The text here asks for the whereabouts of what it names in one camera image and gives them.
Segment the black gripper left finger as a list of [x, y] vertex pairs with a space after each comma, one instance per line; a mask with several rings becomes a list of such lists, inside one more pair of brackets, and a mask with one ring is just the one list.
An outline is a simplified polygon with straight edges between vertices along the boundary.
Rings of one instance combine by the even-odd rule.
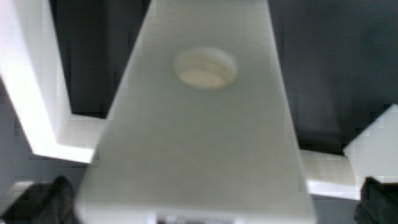
[[74, 190], [63, 176], [49, 183], [14, 184], [1, 197], [1, 224], [79, 224]]

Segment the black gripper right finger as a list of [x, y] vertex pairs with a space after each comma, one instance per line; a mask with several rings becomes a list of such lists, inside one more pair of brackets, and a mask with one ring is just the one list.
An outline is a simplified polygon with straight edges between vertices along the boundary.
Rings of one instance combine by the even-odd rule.
[[398, 183], [365, 178], [353, 219], [357, 224], [398, 224]]

